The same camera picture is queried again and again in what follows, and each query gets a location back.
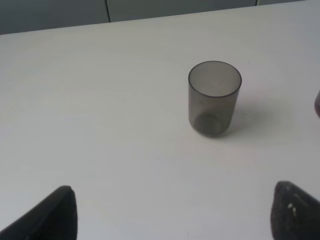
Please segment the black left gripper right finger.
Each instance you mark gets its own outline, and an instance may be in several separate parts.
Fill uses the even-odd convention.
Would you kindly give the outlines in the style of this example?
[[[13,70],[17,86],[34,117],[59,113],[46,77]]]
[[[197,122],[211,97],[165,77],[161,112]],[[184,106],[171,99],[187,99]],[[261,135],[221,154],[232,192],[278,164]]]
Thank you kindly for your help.
[[[320,201],[290,181],[279,181],[274,188],[270,225],[275,240],[318,240]]]

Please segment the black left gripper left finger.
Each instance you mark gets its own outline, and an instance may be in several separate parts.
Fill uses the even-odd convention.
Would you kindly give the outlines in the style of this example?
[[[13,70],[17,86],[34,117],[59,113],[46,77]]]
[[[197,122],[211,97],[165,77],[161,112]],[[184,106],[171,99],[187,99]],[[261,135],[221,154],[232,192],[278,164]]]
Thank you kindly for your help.
[[[74,190],[58,187],[0,232],[2,240],[76,240],[78,211]]]

